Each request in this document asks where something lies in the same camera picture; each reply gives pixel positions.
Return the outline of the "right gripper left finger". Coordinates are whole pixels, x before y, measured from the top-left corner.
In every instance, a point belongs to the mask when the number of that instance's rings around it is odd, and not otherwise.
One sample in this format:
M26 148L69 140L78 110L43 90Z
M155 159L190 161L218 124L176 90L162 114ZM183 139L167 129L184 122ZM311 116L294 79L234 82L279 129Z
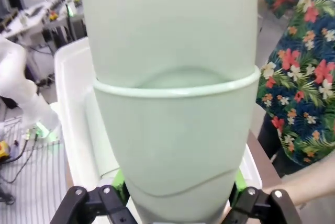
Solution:
M110 223L136 223L127 208L129 198L123 173L118 171L110 185L102 185L92 191L81 186L71 187L51 223L93 223L99 216L106 216Z

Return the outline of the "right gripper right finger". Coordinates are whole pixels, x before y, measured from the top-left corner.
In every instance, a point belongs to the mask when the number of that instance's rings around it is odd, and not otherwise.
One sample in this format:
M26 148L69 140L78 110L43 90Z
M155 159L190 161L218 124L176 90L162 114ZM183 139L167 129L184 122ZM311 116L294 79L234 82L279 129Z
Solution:
M275 189L269 194L248 186L241 171L237 172L232 191L224 208L222 223L301 223L301 218L289 194Z

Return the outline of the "person's left hand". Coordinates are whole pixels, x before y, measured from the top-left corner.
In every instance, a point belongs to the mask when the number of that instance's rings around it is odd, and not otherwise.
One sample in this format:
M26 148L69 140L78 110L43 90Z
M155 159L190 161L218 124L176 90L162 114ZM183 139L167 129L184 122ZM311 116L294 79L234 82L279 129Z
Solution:
M286 191L295 206L305 204L312 200L311 194L308 192L307 186L298 181L291 180L272 187L264 188L263 191L270 194L274 190L282 189Z

